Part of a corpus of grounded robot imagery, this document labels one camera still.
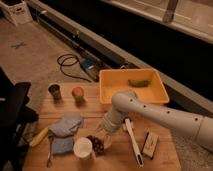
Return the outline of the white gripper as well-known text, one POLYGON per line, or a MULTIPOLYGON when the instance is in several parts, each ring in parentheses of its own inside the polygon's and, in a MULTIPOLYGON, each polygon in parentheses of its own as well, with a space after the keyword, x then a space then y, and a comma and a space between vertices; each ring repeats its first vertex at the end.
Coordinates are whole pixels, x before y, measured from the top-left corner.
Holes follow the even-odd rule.
POLYGON ((104 127, 101 124, 99 124, 97 126, 97 128, 95 129, 95 133, 98 136, 104 137, 103 138, 103 144, 104 144, 105 149, 108 149, 112 145, 111 133, 108 132, 107 130, 105 130, 104 127))

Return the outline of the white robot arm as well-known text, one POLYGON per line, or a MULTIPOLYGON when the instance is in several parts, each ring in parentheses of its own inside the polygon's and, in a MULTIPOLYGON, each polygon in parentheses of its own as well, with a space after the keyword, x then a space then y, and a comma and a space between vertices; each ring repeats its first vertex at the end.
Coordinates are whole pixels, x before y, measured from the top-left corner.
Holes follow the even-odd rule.
POLYGON ((111 107, 103 115, 98 128, 109 134, 116 132, 129 113, 141 115, 163 127, 194 140, 213 152, 213 118, 142 102, 134 91, 121 91, 111 98, 111 107))

